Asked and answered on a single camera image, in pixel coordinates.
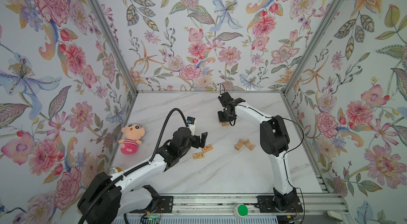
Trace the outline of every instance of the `orange lily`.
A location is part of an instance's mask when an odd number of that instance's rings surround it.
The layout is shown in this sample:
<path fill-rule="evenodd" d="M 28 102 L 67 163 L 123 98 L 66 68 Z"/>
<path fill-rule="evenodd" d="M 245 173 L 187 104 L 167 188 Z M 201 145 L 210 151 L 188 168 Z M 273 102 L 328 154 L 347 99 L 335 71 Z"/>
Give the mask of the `orange lily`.
<path fill-rule="evenodd" d="M 320 76 L 320 75 L 318 74 L 318 72 L 323 68 L 323 66 L 325 65 L 325 63 L 326 63 L 327 60 L 328 60 L 328 58 L 325 60 L 325 62 L 323 63 L 323 65 L 322 65 L 317 71 L 313 71 L 312 69 L 307 69 L 307 70 L 305 70 L 305 71 L 303 72 L 303 73 L 305 73 L 305 72 L 308 71 L 308 75 L 310 76 L 310 78 L 305 79 L 305 80 L 309 80 L 309 81 L 306 82 L 306 83 L 304 83 L 304 84 L 309 84 L 309 83 L 311 83 L 312 80 L 315 78 L 315 81 L 317 82 L 318 91 L 321 92 L 321 91 L 319 90 L 318 78 L 322 78 L 322 79 L 323 79 L 323 77 Z"/>
<path fill-rule="evenodd" d="M 137 63 L 139 63 L 139 62 L 145 62 L 144 68 L 145 68 L 145 66 L 147 65 L 147 69 L 146 69 L 146 71 L 144 72 L 144 74 L 145 74 L 145 73 L 147 72 L 147 70 L 149 69 L 149 61 L 155 62 L 155 63 L 159 63 L 159 64 L 163 64 L 163 63 L 158 62 L 158 61 L 155 61 L 155 60 L 152 59 L 152 57 L 157 56 L 157 55 L 147 56 L 146 47 L 144 46 L 143 41 L 141 41 L 141 43 L 143 44 L 143 48 L 144 48 L 144 57 L 141 58 L 141 59 L 136 60 L 135 63 L 134 63 L 133 68 L 137 65 Z"/>

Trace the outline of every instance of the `green button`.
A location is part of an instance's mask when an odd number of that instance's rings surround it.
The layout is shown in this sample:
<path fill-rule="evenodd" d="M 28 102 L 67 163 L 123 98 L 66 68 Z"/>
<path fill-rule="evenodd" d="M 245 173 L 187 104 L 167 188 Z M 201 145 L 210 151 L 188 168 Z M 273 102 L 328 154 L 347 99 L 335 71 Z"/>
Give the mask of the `green button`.
<path fill-rule="evenodd" d="M 237 212 L 239 213 L 240 216 L 247 216 L 247 213 L 249 212 L 249 210 L 247 209 L 247 206 L 240 205 L 237 208 Z"/>

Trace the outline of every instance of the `red berry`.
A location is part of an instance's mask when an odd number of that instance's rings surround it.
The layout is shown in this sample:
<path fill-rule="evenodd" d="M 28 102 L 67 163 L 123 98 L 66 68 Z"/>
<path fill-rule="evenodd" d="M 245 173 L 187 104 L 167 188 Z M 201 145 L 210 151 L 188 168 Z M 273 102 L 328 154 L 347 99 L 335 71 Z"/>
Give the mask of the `red berry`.
<path fill-rule="evenodd" d="M 60 45 L 59 45 L 59 52 L 60 52 L 60 53 L 64 53 L 65 51 L 66 51 L 66 45 L 60 44 Z"/>

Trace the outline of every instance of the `blue lily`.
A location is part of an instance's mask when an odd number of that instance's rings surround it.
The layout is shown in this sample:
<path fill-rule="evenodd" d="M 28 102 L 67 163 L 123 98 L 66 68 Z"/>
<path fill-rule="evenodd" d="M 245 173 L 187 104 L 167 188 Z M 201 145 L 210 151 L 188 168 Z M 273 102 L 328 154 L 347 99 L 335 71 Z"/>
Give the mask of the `blue lily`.
<path fill-rule="evenodd" d="M 60 77 L 43 77 L 41 79 L 31 78 L 35 74 L 32 71 L 32 65 L 28 58 L 14 53 L 15 59 L 9 59 L 9 70 L 12 74 L 7 74 L 0 69 L 0 85 L 3 85 L 8 95 L 14 95 L 17 92 L 27 94 L 33 102 L 33 107 L 29 114 L 29 118 L 34 120 L 42 110 L 42 104 L 37 98 L 37 93 L 40 89 L 53 90 L 58 87 L 61 81 Z"/>
<path fill-rule="evenodd" d="M 250 90 L 252 88 L 259 90 L 264 87 L 264 86 L 261 86 L 261 85 L 258 85 L 255 83 L 256 77 L 247 79 L 247 75 L 245 75 L 245 74 L 240 74 L 239 76 L 240 76 L 240 82 L 243 84 L 243 86 L 249 88 Z"/>
<path fill-rule="evenodd" d="M 230 14 L 233 13 L 235 8 L 237 7 L 237 0 L 227 0 L 225 4 L 223 4 L 222 0 L 212 0 L 212 3 L 216 6 L 214 12 L 219 15 L 220 20 L 216 26 L 209 29 L 210 31 L 219 31 L 222 27 L 222 23 L 225 20 L 231 28 L 243 28 L 243 26 L 239 24 L 238 20 L 230 16 Z"/>
<path fill-rule="evenodd" d="M 123 108 L 120 112 L 119 112 L 119 108 L 115 105 L 114 106 L 114 115 L 113 114 L 108 114 L 106 116 L 106 120 L 109 121 L 110 123 L 115 123 L 115 122 L 120 122 L 120 123 L 124 123 L 125 120 L 123 120 L 122 115 L 124 115 L 126 111 L 126 108 Z"/>

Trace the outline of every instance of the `wooden domino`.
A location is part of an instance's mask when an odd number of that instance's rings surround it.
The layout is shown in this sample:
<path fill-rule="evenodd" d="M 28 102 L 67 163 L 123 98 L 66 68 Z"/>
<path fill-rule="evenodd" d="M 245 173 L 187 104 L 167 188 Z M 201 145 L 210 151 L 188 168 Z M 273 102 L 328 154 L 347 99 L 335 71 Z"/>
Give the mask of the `wooden domino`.
<path fill-rule="evenodd" d="M 252 143 L 249 141 L 249 140 L 245 140 L 245 143 L 244 143 L 246 146 L 247 146 L 247 148 L 249 148 L 250 150 L 253 150 L 254 149 L 254 147 L 255 147 L 255 145 L 252 145 Z"/>
<path fill-rule="evenodd" d="M 199 158 L 204 158 L 204 153 L 194 153 L 194 160 L 199 159 Z"/>
<path fill-rule="evenodd" d="M 212 145 L 206 145 L 204 148 L 202 148 L 202 152 L 206 153 L 207 151 L 210 151 L 212 149 L 213 149 Z"/>
<path fill-rule="evenodd" d="M 239 141 L 238 141 L 237 144 L 234 146 L 234 148 L 239 151 L 239 150 L 242 148 L 242 146 L 243 146 L 244 143 L 245 143 L 245 141 L 239 139 Z"/>

